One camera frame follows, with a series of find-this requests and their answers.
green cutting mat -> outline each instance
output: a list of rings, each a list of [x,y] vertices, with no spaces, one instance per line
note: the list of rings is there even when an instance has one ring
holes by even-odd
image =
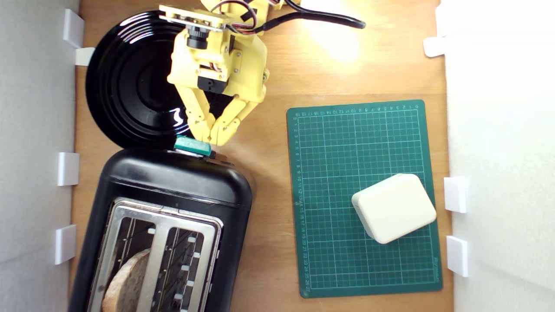
[[[418,175],[435,202],[424,102],[292,108],[287,129],[301,296],[440,290],[437,222],[381,245],[351,204],[396,173]]]

white soap bar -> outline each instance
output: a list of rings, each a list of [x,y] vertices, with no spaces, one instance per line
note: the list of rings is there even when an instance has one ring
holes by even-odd
[[[356,193],[351,201],[368,235],[380,244],[436,219],[436,209],[414,174],[396,174]]]

white clip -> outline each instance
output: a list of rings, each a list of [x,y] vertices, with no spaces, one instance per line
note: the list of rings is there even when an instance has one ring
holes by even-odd
[[[54,264],[62,264],[75,257],[77,250],[77,226],[68,225],[56,230],[56,248],[54,252]]]
[[[443,192],[445,194],[445,209],[466,213],[467,180],[464,177],[443,178]]]
[[[449,19],[447,14],[447,7],[441,3],[436,8],[436,37],[428,37],[424,39],[424,54],[427,57],[436,57],[445,54],[447,36],[449,30]]]
[[[424,54],[427,57],[442,56],[445,54],[445,41],[443,37],[428,37],[424,39]]]
[[[75,65],[89,66],[90,58],[93,56],[94,48],[75,49]]]
[[[75,49],[83,46],[85,21],[70,9],[65,9],[63,39]]]
[[[58,186],[76,185],[79,183],[79,154],[58,154]]]
[[[468,277],[468,242],[447,236],[447,267],[462,277]]]

wire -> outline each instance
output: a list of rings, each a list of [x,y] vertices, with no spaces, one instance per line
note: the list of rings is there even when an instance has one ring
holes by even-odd
[[[274,18],[264,23],[262,26],[255,28],[254,32],[259,33],[263,31],[269,31],[270,29],[278,25],[281,25],[285,22],[292,21],[293,19],[309,19],[312,21],[322,21],[322,22],[340,24],[340,25],[345,25],[345,26],[359,28],[359,29],[364,29],[366,27],[365,22],[359,19],[356,19],[354,17],[305,9],[299,6],[298,4],[296,4],[295,2],[293,2],[292,0],[285,0],[285,3],[287,3],[287,5],[289,5],[297,12],[289,13],[289,14]]]
[[[233,27],[239,27],[239,28],[243,28],[246,27],[247,29],[254,29],[256,28],[256,12],[254,11],[254,9],[244,0],[223,0],[220,3],[218,3],[215,7],[213,7],[210,11],[213,12],[214,10],[216,10],[217,8],[220,8],[220,13],[221,13],[221,7],[224,4],[228,4],[228,3],[235,3],[235,4],[239,4],[241,6],[243,6],[245,9],[247,9],[247,11],[249,11],[251,17],[253,18],[253,24],[252,25],[248,25],[248,24],[241,24],[241,23],[232,23]]]

wooden surface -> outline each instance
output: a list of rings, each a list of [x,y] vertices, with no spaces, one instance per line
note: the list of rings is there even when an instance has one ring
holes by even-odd
[[[86,47],[94,47],[113,25],[156,9],[159,1],[82,0]],[[197,0],[168,1],[200,7]],[[366,21],[364,30],[293,21],[264,35],[268,47],[268,94],[224,148],[255,176],[253,206],[235,283],[232,311],[452,311],[452,274],[446,269],[445,235],[451,216],[443,208],[448,175],[445,70],[428,59],[422,40],[434,36],[438,0],[304,0],[323,11]],[[106,160],[119,148],[93,122],[84,91],[86,68],[77,69],[75,149],[81,154],[74,189],[73,223],[81,250],[94,192]],[[302,299],[299,295],[285,112],[288,108],[384,100],[423,99],[436,191],[444,289],[434,293]],[[72,265],[72,276],[75,271]]]

